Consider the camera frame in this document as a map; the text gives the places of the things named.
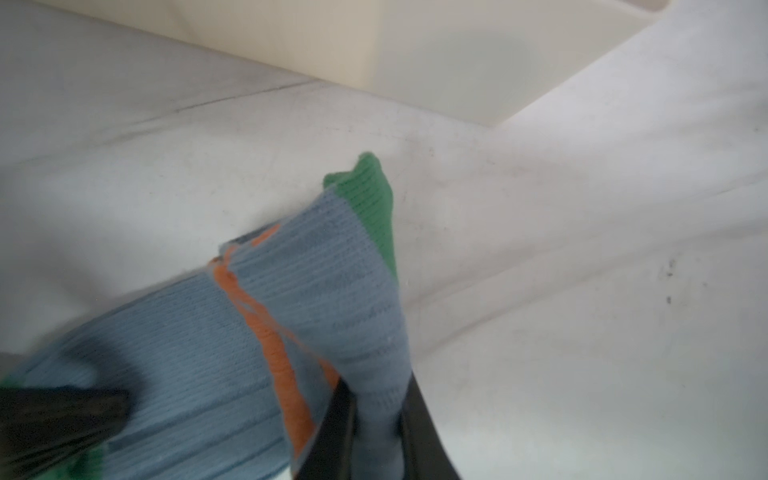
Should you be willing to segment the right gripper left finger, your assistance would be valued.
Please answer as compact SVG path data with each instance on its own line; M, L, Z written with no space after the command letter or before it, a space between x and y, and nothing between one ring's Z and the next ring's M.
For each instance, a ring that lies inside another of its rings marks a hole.
M356 401L340 380L296 480L350 480Z

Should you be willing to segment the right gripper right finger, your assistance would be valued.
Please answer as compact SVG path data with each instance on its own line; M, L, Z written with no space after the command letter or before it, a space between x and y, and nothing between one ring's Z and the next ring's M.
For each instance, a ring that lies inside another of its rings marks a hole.
M401 410L400 434L406 480L460 480L414 375Z

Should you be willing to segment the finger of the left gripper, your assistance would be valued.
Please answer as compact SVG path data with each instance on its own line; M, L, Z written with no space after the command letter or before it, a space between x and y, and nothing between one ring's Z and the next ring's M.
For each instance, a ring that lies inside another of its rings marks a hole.
M122 389L1 388L3 477L100 477L106 442L127 426Z

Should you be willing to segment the blue orange green sock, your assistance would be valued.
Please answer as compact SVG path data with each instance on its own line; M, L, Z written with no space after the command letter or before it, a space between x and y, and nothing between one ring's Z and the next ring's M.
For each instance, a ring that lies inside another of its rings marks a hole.
M93 319L8 387L120 388L134 409L57 479L270 479L297 472L332 394L357 403L351 475L400 479L412 375L379 160L306 209L226 243L204 270Z

